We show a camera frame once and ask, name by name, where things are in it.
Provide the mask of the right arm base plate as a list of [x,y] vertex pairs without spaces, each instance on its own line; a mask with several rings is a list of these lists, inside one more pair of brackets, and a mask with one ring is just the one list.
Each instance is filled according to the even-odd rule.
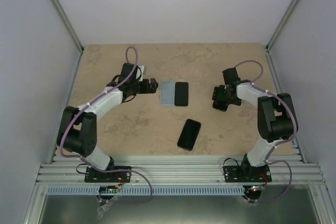
[[268,165],[254,167],[248,160],[241,164],[233,158],[227,158],[223,162],[223,173],[227,183],[268,183],[272,182],[271,172]]

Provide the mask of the light blue phone case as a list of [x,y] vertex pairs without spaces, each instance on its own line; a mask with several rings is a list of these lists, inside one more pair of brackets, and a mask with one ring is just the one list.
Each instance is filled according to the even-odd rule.
[[160,105],[174,105],[175,98],[175,82],[162,81],[160,85]]

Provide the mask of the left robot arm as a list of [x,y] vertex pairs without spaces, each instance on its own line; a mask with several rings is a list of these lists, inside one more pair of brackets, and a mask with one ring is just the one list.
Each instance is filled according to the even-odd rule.
[[97,146],[97,123],[114,107],[131,101],[138,94],[156,93],[154,78],[143,78],[144,67],[124,63],[121,73],[112,78],[91,101],[64,109],[57,135],[61,156],[77,157],[97,170],[104,182],[114,178],[114,160]]

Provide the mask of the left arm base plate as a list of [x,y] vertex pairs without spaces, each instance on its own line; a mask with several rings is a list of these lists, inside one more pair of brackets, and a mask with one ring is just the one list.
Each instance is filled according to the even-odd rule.
[[116,166],[117,170],[126,169],[126,172],[103,173],[94,168],[87,168],[85,174],[85,183],[129,183],[131,178],[131,166]]

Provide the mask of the black smartphone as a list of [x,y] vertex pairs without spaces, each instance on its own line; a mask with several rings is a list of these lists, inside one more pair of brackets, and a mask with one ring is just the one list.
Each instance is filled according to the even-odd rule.
[[188,88],[187,82],[176,82],[175,84],[175,106],[188,106]]

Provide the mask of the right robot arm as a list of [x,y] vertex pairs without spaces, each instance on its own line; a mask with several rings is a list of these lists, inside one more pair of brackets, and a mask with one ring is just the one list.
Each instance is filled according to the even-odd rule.
[[224,70],[223,78],[224,84],[214,88],[214,109],[225,112],[230,105],[240,106],[242,101],[257,108],[259,139],[238,166],[241,176],[247,182],[268,177],[267,161],[272,152],[279,145],[292,141],[298,132],[291,96],[288,93],[274,94],[252,81],[242,80],[236,68]]

